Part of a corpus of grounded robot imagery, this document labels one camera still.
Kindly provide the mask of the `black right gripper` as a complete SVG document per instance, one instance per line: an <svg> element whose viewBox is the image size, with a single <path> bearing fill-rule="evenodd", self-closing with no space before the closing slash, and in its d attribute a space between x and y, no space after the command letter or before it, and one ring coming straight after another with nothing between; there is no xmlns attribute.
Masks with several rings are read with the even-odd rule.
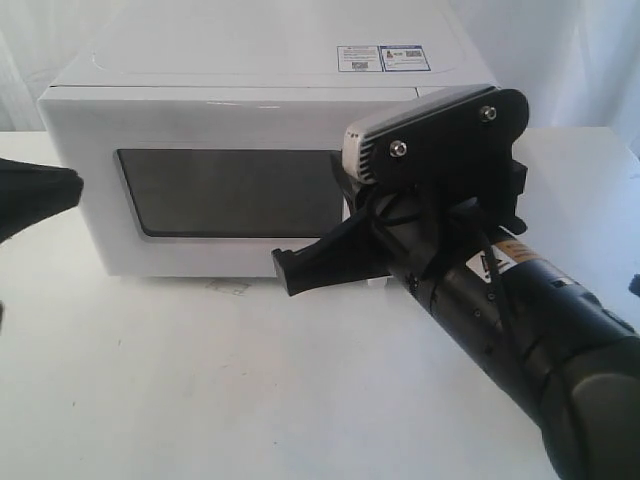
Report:
<svg viewBox="0 0 640 480"><path fill-rule="evenodd" d="M387 275L416 292L438 285L468 253L481 255L490 293L502 296L502 264L491 243L526 229L516 214L526 167L508 152L385 158L374 165L370 186L334 169L350 208L347 220L308 247L273 251L287 294Z"/></svg>

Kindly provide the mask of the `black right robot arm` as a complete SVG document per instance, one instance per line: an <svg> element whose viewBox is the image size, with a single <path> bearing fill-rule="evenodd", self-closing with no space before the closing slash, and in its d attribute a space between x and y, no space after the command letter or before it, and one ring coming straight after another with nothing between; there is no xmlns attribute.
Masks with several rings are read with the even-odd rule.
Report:
<svg viewBox="0 0 640 480"><path fill-rule="evenodd" d="M272 254L289 295L394 277L539 427L559 477L638 477L638 333L518 240L523 165L445 163L371 186L335 176L350 217Z"/></svg>

